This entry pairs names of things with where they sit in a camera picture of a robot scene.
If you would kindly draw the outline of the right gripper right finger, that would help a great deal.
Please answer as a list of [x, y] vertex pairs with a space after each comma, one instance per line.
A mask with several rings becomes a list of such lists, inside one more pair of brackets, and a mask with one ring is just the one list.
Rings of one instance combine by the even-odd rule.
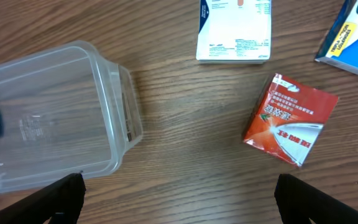
[[358, 211], [290, 174], [280, 174], [274, 196], [284, 224], [358, 224]]

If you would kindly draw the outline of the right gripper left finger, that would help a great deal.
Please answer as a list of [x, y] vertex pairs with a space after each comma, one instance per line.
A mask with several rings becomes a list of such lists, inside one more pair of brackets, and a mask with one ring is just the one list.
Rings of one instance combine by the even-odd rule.
[[85, 200], [85, 182], [72, 173], [0, 210], [0, 224], [76, 224]]

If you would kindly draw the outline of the white medicine box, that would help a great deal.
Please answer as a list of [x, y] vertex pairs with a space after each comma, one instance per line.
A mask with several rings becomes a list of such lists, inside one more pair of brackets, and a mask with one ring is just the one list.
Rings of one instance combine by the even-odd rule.
[[199, 62], [264, 63], [271, 48], [271, 0], [200, 0]]

